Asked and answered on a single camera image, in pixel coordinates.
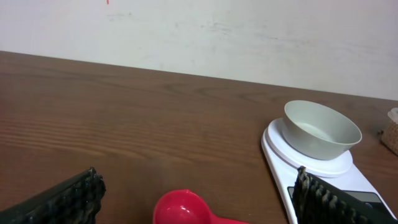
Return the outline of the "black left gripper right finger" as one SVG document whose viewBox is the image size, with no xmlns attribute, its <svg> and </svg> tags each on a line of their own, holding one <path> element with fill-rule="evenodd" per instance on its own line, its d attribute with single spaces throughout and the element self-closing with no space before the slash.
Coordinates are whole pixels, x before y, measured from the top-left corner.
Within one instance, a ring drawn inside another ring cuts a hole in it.
<svg viewBox="0 0 398 224">
<path fill-rule="evenodd" d="M 292 203 L 299 223 L 397 224 L 373 206 L 306 172 L 297 169 Z"/>
</svg>

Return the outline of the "red plastic measuring scoop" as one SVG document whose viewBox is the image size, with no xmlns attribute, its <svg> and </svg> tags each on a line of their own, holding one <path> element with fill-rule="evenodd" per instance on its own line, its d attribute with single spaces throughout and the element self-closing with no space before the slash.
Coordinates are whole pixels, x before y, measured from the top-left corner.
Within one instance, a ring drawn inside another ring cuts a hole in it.
<svg viewBox="0 0 398 224">
<path fill-rule="evenodd" d="M 190 190 L 173 190 L 156 203 L 153 224 L 246 224 L 216 216 L 207 203 Z"/>
</svg>

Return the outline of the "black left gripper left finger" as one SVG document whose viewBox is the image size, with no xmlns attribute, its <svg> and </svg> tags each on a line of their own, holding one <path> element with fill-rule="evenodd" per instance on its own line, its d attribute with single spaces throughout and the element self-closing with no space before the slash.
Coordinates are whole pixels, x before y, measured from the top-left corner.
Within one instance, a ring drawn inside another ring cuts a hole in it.
<svg viewBox="0 0 398 224">
<path fill-rule="evenodd" d="M 1 223 L 95 224 L 106 192 L 102 175 L 95 168 L 1 211 Z"/>
</svg>

